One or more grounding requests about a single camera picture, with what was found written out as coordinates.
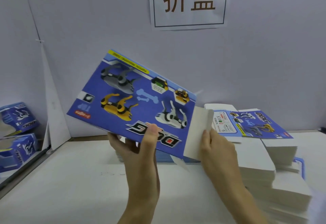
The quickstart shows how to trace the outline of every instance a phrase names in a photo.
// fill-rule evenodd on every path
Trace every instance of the black border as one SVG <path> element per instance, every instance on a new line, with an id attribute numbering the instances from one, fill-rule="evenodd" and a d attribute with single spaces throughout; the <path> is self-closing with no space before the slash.
<path id="1" fill-rule="evenodd" d="M 155 21 L 155 0 L 153 0 L 153 9 L 154 9 L 154 27 L 184 27 L 184 26 L 222 25 L 222 24 L 224 24 L 224 19 L 225 19 L 226 0 L 225 0 L 225 4 L 224 4 L 223 23 L 175 25 L 175 26 L 156 26 L 156 21 Z"/>

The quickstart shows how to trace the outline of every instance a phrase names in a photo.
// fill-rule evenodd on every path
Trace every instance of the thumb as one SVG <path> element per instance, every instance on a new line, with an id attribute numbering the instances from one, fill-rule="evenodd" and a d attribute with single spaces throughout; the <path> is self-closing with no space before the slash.
<path id="1" fill-rule="evenodd" d="M 149 124 L 146 133 L 141 140 L 139 154 L 141 157 L 153 159 L 158 138 L 158 127 L 156 124 Z"/>

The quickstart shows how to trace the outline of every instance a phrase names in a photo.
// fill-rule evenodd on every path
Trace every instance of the yellow robot dog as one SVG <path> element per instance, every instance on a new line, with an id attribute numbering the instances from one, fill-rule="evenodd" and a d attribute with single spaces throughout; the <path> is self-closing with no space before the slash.
<path id="1" fill-rule="evenodd" d="M 108 94 L 101 100 L 101 107 L 107 111 L 108 113 L 114 114 L 118 116 L 120 119 L 125 121 L 131 121 L 132 114 L 130 112 L 130 109 L 132 107 L 137 106 L 138 104 L 134 104 L 129 107 L 125 107 L 124 104 L 126 100 L 131 99 L 132 95 L 129 97 L 123 98 L 119 100 L 118 102 L 109 102 L 108 99 L 112 96 L 119 96 L 120 94 Z"/>
<path id="2" fill-rule="evenodd" d="M 271 125 L 269 123 L 264 124 L 263 126 L 257 126 L 259 128 L 261 128 L 262 131 L 266 131 L 266 132 L 274 132 L 275 129 L 273 129 L 273 127 L 271 127 Z"/>

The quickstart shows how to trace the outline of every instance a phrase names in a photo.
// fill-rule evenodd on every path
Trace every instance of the black square icon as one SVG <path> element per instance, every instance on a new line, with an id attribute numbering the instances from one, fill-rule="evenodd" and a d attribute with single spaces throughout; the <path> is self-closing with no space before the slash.
<path id="1" fill-rule="evenodd" d="M 94 99 L 93 95 L 86 94 L 85 97 L 83 98 L 83 101 L 86 101 L 88 103 L 92 103 L 93 99 Z"/>

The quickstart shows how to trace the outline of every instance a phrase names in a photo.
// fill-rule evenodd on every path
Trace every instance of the yellow label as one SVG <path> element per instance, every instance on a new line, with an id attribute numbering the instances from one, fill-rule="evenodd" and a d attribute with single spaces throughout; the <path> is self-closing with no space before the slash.
<path id="1" fill-rule="evenodd" d="M 14 133 L 11 133 L 11 134 L 9 134 L 9 135 L 6 135 L 6 137 L 14 136 L 14 135 L 17 135 L 17 134 L 19 134 L 19 133 L 21 133 L 21 132 L 22 132 L 21 130 L 19 130 L 19 131 L 15 131 Z"/>
<path id="2" fill-rule="evenodd" d="M 149 71 L 147 69 L 145 69 L 144 67 L 138 65 L 137 63 L 129 60 L 128 58 L 125 58 L 123 56 L 121 56 L 120 54 L 112 51 L 112 50 L 109 50 L 108 53 L 118 59 L 120 59 L 121 61 L 124 61 L 126 64 L 129 64 L 131 66 L 133 66 L 134 68 L 138 69 L 139 71 L 145 73 L 145 74 L 149 74 Z"/>
<path id="3" fill-rule="evenodd" d="M 240 125 L 238 123 L 236 123 L 235 125 L 239 128 L 239 130 L 243 136 L 247 136 L 246 133 L 243 131 L 243 129 L 240 127 Z"/>
<path id="4" fill-rule="evenodd" d="M 0 152 L 3 152 L 3 151 L 9 151 L 9 150 L 12 150 L 12 148 L 8 148 L 8 149 L 1 149 Z"/>

